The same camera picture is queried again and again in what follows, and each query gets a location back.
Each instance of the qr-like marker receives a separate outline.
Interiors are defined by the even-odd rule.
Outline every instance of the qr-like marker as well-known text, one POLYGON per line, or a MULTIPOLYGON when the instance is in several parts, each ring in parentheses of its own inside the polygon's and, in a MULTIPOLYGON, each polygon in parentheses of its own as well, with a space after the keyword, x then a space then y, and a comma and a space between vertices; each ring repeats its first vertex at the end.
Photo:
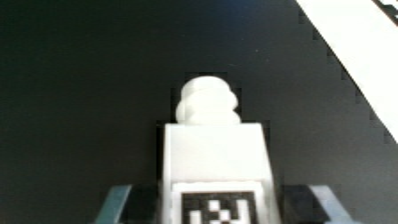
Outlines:
POLYGON ((252 192, 185 193, 183 224, 258 224, 252 192))

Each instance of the white chess piece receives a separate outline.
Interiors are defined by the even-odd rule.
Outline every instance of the white chess piece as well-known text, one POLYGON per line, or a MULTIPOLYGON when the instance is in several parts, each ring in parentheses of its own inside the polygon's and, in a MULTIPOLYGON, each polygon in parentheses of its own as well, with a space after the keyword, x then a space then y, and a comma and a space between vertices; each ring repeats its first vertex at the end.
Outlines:
POLYGON ((181 101, 176 109, 179 124, 238 124, 240 116, 233 111, 238 99, 226 81, 202 76, 188 81, 181 90, 181 101))

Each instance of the black surface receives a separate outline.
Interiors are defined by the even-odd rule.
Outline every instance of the black surface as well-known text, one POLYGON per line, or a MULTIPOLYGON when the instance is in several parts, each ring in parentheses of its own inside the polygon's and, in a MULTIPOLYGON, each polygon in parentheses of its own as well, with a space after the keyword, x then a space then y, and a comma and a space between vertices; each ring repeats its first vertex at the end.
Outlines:
POLYGON ((396 144, 293 2, 2 1, 0 15, 5 223, 89 223, 110 186, 156 183, 186 72, 227 72, 242 119, 270 121, 275 180, 329 184, 355 220, 396 223, 396 144))

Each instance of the white block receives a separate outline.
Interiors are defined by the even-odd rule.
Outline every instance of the white block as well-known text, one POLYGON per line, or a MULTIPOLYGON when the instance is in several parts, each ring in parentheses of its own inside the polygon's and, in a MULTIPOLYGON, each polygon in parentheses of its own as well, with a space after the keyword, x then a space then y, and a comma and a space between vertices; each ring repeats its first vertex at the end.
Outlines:
POLYGON ((163 145, 162 224, 181 224, 183 192, 254 189, 259 224, 281 224, 261 124, 167 124, 163 145))

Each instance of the white stripe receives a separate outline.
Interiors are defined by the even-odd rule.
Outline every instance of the white stripe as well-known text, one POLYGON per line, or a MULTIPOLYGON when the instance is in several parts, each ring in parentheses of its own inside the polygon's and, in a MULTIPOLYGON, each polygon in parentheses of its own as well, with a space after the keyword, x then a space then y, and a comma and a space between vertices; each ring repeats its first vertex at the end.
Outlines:
POLYGON ((398 27, 371 0, 297 0, 398 139, 398 27))
POLYGON ((190 211, 190 224, 202 224, 201 211, 190 211))

